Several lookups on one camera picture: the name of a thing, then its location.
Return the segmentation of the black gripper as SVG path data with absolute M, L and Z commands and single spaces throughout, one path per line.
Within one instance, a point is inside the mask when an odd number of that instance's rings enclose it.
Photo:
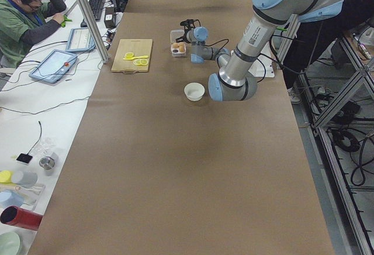
M 176 42 L 177 43 L 182 43 L 182 42 L 189 43 L 188 34 L 189 32 L 185 31 L 183 36 L 176 38 Z

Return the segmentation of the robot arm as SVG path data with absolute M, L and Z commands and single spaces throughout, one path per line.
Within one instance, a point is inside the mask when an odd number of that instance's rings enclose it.
M 299 22 L 315 22 L 332 18 L 341 12 L 343 0 L 252 0 L 254 15 L 235 49 L 208 48 L 205 27 L 193 27 L 193 20 L 181 25 L 185 33 L 178 42 L 192 45 L 191 61 L 202 63 L 216 60 L 219 72 L 211 74 L 209 95 L 214 101 L 243 101 L 257 91 L 257 81 L 249 69 L 270 40 L 275 29 L 284 25 L 292 15 Z

